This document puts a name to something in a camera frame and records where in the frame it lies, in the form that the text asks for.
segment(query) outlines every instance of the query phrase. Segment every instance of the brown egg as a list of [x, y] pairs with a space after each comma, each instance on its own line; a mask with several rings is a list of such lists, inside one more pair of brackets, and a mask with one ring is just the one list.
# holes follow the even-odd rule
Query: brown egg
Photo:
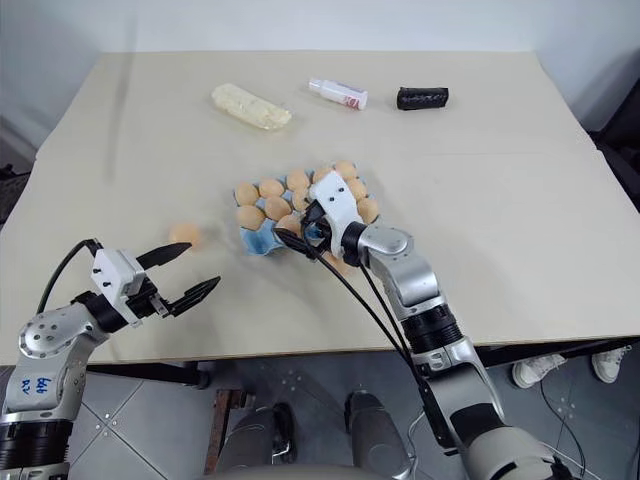
[[255, 231], [264, 222], [264, 212], [253, 205], [242, 205], [236, 209], [236, 221], [242, 228]]
[[284, 186], [275, 178], [266, 178], [260, 182], [260, 196], [264, 198], [279, 197], [284, 193]]
[[238, 185], [235, 189], [236, 202], [238, 205], [253, 205], [258, 201], [258, 189], [249, 182]]
[[320, 180], [326, 177], [327, 173], [329, 173], [331, 170], [333, 170], [333, 168], [331, 167], [321, 167], [317, 169], [315, 172], [313, 172], [313, 183], [318, 183]]
[[178, 223], [169, 231], [169, 242], [189, 242], [192, 248], [198, 248], [202, 243], [202, 233], [193, 223]]
[[378, 202], [375, 198], [365, 197], [358, 202], [358, 215], [362, 217], [364, 223], [373, 222], [379, 213]]
[[301, 168], [293, 170], [291, 171], [291, 173], [289, 173], [289, 175], [287, 175], [287, 188], [289, 190], [301, 190], [303, 188], [307, 188], [308, 186], [309, 177]]
[[300, 226], [300, 219], [295, 215], [285, 215], [280, 220], [276, 228], [286, 228], [290, 232], [295, 233], [299, 237], [302, 236], [302, 227]]
[[291, 205], [282, 197], [269, 197], [264, 203], [264, 211], [267, 217], [277, 222], [291, 213]]
[[356, 178], [357, 176], [356, 167], [353, 166], [353, 163], [347, 162], [346, 160], [336, 163], [335, 168], [336, 172], [338, 172], [345, 181]]
[[298, 210], [299, 212], [304, 212], [309, 206], [309, 202], [307, 201], [307, 194], [309, 193], [308, 189], [304, 190], [296, 190], [293, 192], [293, 208]]
[[365, 187], [364, 183], [362, 183], [357, 178], [352, 178], [351, 180], [349, 180], [347, 182], [347, 186], [349, 187], [349, 190], [351, 190], [353, 196], [356, 198], [356, 202], [362, 200], [367, 196], [367, 187]]
[[324, 252], [322, 254], [322, 258], [324, 258], [333, 268], [338, 270], [343, 276], [349, 275], [351, 273], [351, 266], [345, 263], [341, 258], [334, 257], [331, 252]]

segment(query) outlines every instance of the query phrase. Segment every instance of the egg carton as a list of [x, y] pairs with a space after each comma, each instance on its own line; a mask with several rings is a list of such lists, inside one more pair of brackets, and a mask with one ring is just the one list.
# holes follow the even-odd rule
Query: egg carton
[[[313, 174], [315, 173], [315, 171], [305, 170], [305, 173], [309, 178], [309, 182], [310, 182], [309, 186], [311, 186], [312, 185], [311, 179], [313, 178]], [[358, 178], [366, 186], [366, 182], [364, 181], [364, 179], [362, 179], [359, 176], [357, 176], [356, 178]], [[296, 216], [298, 220], [301, 220], [302, 216], [304, 215], [304, 212], [297, 211], [293, 207], [293, 191], [287, 188], [287, 181], [286, 181], [287, 176], [281, 175], [278, 177], [274, 177], [274, 179], [280, 182], [284, 188], [284, 193], [280, 195], [280, 197], [283, 198], [291, 207], [291, 214]], [[259, 189], [260, 183], [259, 182], [252, 183], [252, 185], [256, 189]], [[235, 189], [233, 191], [233, 197], [235, 200], [236, 199]], [[374, 198], [374, 196], [371, 195], [370, 193], [367, 193], [366, 197]], [[254, 203], [254, 206], [258, 207], [260, 210], [264, 212], [266, 207], [266, 198], [259, 197], [258, 200]], [[376, 217], [370, 223], [377, 221], [377, 219], [378, 219], [378, 215], [376, 215]], [[262, 224], [257, 230], [251, 230], [249, 228], [238, 226], [238, 229], [240, 232], [240, 238], [242, 239], [242, 242], [244, 244], [245, 251], [249, 255], [264, 256], [264, 255], [268, 255], [273, 250], [285, 247], [285, 244], [282, 243], [282, 241], [278, 238], [278, 236], [274, 232], [274, 228], [276, 227], [277, 224], [278, 222], [276, 220], [273, 220], [265, 215], [264, 221], [262, 222]], [[312, 240], [318, 240], [321, 238], [319, 230], [315, 228], [310, 228], [307, 231], [307, 237]]]

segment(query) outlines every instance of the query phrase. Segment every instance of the white bottle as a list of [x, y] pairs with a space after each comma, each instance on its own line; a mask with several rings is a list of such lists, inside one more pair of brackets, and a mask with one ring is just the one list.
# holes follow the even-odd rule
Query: white bottle
[[341, 103], [355, 110], [364, 110], [367, 105], [367, 92], [333, 80], [309, 80], [309, 90], [332, 102]]

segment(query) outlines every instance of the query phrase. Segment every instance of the shoe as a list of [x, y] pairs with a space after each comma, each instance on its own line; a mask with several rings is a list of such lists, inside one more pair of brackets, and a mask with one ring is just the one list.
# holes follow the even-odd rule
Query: shoe
[[542, 380], [547, 373], [558, 368], [567, 359], [562, 355], [547, 355], [516, 363], [511, 369], [513, 382], [520, 388], [529, 388]]
[[620, 373], [622, 357], [629, 350], [631, 350], [631, 345], [591, 355], [591, 365], [593, 365], [596, 377], [604, 383], [615, 382], [618, 378], [618, 373]]

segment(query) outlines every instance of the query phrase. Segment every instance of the wall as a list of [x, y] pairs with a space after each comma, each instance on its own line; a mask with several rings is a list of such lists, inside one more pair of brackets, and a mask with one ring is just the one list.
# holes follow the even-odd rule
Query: wall
[[639, 0], [0, 0], [0, 112], [39, 146], [102, 51], [535, 50], [587, 129], [640, 75]]

